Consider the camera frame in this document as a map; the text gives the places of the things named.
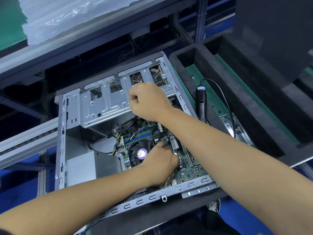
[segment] translucent plastic bag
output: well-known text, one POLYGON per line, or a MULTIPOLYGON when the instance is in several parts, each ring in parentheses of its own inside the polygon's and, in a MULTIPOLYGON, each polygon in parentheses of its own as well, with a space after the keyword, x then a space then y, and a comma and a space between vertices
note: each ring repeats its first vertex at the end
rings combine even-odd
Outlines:
POLYGON ((23 31, 28 44, 39 44, 62 31, 138 0, 19 0, 28 22, 23 31))

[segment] hand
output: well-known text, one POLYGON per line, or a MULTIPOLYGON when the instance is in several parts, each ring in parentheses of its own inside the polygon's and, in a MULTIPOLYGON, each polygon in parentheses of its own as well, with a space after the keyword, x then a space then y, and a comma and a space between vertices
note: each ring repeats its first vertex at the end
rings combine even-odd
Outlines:
POLYGON ((128 92, 131 111, 145 120, 160 122, 162 114, 174 109, 163 90, 151 82, 137 83, 128 92))
POLYGON ((140 169, 142 176, 147 178, 149 187, 166 182, 178 165, 178 156, 173 154, 172 150, 166 149, 164 142, 159 142, 135 168, 140 169))

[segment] person's left hand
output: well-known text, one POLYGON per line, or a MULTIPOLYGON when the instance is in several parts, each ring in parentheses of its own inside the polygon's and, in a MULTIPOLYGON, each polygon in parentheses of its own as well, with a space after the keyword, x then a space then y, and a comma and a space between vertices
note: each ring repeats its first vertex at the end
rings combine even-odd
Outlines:
POLYGON ((159 142, 136 167, 147 177, 148 186, 158 186, 173 174, 178 165, 178 156, 165 148, 164 142, 159 142))

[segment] purple label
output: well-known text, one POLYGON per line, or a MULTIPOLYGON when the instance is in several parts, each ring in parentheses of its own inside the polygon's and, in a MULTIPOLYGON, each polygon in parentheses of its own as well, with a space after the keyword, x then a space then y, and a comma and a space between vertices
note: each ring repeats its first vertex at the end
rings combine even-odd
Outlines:
POLYGON ((145 149, 139 149, 137 152, 137 157, 141 160, 145 159, 145 157, 147 156, 148 151, 145 149))

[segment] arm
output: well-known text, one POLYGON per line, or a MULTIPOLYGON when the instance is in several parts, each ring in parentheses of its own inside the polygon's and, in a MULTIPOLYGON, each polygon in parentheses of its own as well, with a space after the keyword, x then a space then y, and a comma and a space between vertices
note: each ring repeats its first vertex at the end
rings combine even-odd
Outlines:
POLYGON ((171 106, 154 84, 130 91, 132 111, 168 128, 215 181, 275 234, 311 234, 313 183, 269 155, 171 106))
POLYGON ((1 214, 0 229, 13 235, 72 235, 136 191, 165 182, 178 161, 161 142, 132 169, 48 193, 1 214))

